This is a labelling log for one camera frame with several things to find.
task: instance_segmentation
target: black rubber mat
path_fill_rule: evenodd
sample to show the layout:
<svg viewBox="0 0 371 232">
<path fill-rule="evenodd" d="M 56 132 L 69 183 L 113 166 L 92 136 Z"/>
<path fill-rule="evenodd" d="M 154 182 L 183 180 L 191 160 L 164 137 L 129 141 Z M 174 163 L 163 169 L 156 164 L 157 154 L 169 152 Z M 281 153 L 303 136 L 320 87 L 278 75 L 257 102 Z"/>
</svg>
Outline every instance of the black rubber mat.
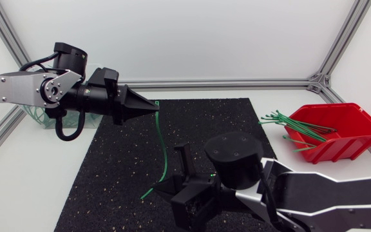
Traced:
<svg viewBox="0 0 371 232">
<path fill-rule="evenodd" d="M 249 99 L 160 101 L 160 128 L 168 153 L 167 177 L 180 171 L 174 145 L 189 142 L 197 172 L 214 171 L 204 153 L 205 142 L 221 133 L 245 131 L 260 139 L 264 156 L 275 158 Z M 151 192 L 164 156 L 155 115 L 123 126 L 104 117 L 62 210 L 55 231 L 179 231 L 169 203 Z M 223 212 L 207 223 L 207 231 L 274 231 L 243 213 Z"/>
</svg>

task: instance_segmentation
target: white table surface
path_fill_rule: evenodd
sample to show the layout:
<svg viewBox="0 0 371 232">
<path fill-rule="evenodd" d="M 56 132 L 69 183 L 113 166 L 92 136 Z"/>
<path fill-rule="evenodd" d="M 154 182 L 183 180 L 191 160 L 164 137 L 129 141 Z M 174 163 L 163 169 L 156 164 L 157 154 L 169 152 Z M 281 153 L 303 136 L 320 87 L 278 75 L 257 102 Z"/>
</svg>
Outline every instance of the white table surface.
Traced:
<svg viewBox="0 0 371 232">
<path fill-rule="evenodd" d="M 148 99 L 249 97 L 259 117 L 276 109 L 290 115 L 304 104 L 324 103 L 318 95 L 305 90 L 140 94 Z M 277 158 L 296 171 L 318 171 L 338 180 L 371 177 L 371 154 L 367 151 L 353 161 L 313 165 L 305 162 L 300 154 L 291 152 L 295 147 L 281 137 L 285 134 L 281 126 L 266 124 L 263 128 Z M 54 130 L 41 129 L 30 117 L 18 125 L 0 147 L 0 232 L 54 230 L 95 131 L 85 129 L 78 139 L 63 142 Z"/>
</svg>

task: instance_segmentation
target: green cable tie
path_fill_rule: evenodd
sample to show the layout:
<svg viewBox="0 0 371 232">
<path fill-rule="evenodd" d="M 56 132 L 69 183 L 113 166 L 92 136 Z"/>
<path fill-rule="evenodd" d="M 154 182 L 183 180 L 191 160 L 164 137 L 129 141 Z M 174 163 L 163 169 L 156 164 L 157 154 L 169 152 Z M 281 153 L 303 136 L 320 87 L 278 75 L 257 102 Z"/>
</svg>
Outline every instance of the green cable tie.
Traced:
<svg viewBox="0 0 371 232">
<path fill-rule="evenodd" d="M 157 106 L 160 106 L 160 102 L 159 101 L 155 101 L 155 104 Z M 162 146 L 162 152 L 164 154 L 164 172 L 161 176 L 161 179 L 159 180 L 159 182 L 161 182 L 162 180 L 164 180 L 164 178 L 166 177 L 166 173 L 167 173 L 167 150 L 166 150 L 166 145 L 164 144 L 164 139 L 162 138 L 162 134 L 161 134 L 161 129 L 160 129 L 160 123 L 159 123 L 159 119 L 158 119 L 158 111 L 155 112 L 155 125 L 157 127 L 157 133 L 158 133 L 158 138 L 160 139 L 160 143 L 161 143 L 161 146 Z M 147 193 L 145 193 L 142 197 L 140 197 L 140 199 L 144 199 L 146 196 L 148 196 L 151 192 L 152 192 L 153 188 L 150 188 Z"/>
<path fill-rule="evenodd" d="M 289 141 L 297 142 L 297 143 L 301 143 L 301 144 L 306 144 L 306 145 L 312 146 L 313 148 L 316 147 L 316 145 L 314 145 L 314 144 L 309 144 L 309 143 L 307 143 L 307 142 L 294 140 L 294 139 L 292 139 L 292 138 L 290 138 L 290 137 L 287 137 L 287 136 L 285 136 L 285 135 L 283 135 L 283 139 L 287 139 L 287 140 L 289 140 Z"/>
</svg>

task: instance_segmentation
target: red plastic bin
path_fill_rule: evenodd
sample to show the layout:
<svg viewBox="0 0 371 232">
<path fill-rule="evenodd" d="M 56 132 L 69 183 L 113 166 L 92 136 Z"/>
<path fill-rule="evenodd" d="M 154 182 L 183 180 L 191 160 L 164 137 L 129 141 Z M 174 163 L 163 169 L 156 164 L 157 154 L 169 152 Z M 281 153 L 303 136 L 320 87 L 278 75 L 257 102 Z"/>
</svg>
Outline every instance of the red plastic bin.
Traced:
<svg viewBox="0 0 371 232">
<path fill-rule="evenodd" d="M 337 132 L 323 134 L 327 141 L 321 142 L 285 127 L 292 139 L 316 145 L 301 152 L 307 162 L 354 160 L 371 146 L 371 116 L 354 103 L 305 105 L 290 118 L 337 129 Z M 298 148 L 309 147 L 295 144 Z"/>
</svg>

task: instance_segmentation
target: aluminum frame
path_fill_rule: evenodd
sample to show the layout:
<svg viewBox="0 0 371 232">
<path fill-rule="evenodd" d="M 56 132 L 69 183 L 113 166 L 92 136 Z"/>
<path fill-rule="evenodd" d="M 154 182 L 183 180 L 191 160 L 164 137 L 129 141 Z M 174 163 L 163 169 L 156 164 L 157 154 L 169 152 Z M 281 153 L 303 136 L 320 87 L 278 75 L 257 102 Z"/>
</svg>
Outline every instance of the aluminum frame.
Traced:
<svg viewBox="0 0 371 232">
<path fill-rule="evenodd" d="M 331 73 L 345 52 L 348 44 L 357 31 L 365 14 L 370 8 L 371 0 L 355 0 L 349 14 L 343 23 L 331 49 L 329 50 L 320 69 L 311 77 L 306 79 L 250 79 L 250 80 L 197 80 L 197 81 L 126 81 L 134 90 L 140 91 L 173 91 L 173 90 L 310 90 L 319 94 L 327 103 L 344 102 L 344 100 L 331 88 Z M 18 36 L 10 24 L 0 4 L 0 36 L 10 51 L 16 63 L 21 66 L 30 61 L 30 58 L 21 44 Z M 0 144 L 17 126 L 25 113 L 19 112 L 15 106 L 5 119 L 0 122 L 1 130 Z"/>
</svg>

